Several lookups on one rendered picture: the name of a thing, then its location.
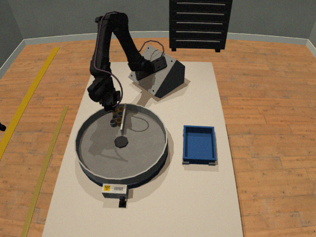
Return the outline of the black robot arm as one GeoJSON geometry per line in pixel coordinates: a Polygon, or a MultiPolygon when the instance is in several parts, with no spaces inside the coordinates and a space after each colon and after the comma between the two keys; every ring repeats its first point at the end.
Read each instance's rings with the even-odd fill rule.
{"type": "Polygon", "coordinates": [[[98,33],[96,46],[92,60],[90,62],[90,73],[94,76],[95,80],[87,88],[88,95],[94,102],[99,102],[101,99],[104,102],[104,109],[110,113],[115,110],[112,109],[114,101],[117,101],[116,89],[114,88],[113,79],[109,73],[98,71],[94,68],[94,60],[96,56],[96,68],[112,73],[109,62],[109,49],[112,32],[118,38],[128,61],[128,66],[131,71],[135,72],[136,79],[141,80],[153,73],[156,73],[167,67],[166,59],[161,56],[154,61],[141,56],[137,50],[131,35],[128,30],[128,17],[125,13],[113,13],[96,17],[95,22],[98,23],[98,33]],[[114,89],[114,90],[113,90],[114,89]],[[109,91],[113,90],[110,93],[109,91]]]}

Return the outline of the grey round turntable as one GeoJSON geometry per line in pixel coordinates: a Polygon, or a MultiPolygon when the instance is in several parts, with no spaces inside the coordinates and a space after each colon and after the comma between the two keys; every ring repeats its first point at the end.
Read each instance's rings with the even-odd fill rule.
{"type": "Polygon", "coordinates": [[[75,137],[75,153],[86,176],[102,187],[104,198],[118,198],[126,208],[129,189],[151,181],[168,156],[164,122],[152,110],[136,104],[124,107],[121,126],[111,127],[113,112],[91,114],[75,137]]]}

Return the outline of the blue open tray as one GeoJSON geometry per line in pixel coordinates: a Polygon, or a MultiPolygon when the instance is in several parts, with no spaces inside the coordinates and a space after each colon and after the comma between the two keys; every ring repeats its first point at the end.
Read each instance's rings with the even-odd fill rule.
{"type": "Polygon", "coordinates": [[[209,165],[216,160],[214,126],[184,125],[183,162],[209,165]]]}

